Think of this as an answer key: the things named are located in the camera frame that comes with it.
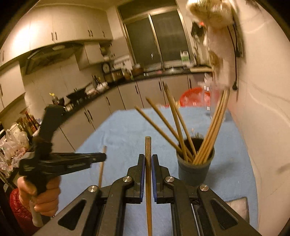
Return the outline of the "person left hand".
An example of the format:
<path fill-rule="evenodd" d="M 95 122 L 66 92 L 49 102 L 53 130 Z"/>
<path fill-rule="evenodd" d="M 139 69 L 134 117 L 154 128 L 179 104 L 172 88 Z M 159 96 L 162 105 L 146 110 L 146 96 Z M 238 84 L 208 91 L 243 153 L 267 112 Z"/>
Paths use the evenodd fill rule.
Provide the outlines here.
<path fill-rule="evenodd" d="M 30 211 L 30 200 L 34 201 L 34 210 L 41 215 L 53 217 L 59 208 L 61 177 L 52 178 L 46 185 L 46 191 L 38 194 L 36 187 L 21 176 L 17 180 L 19 201 Z"/>

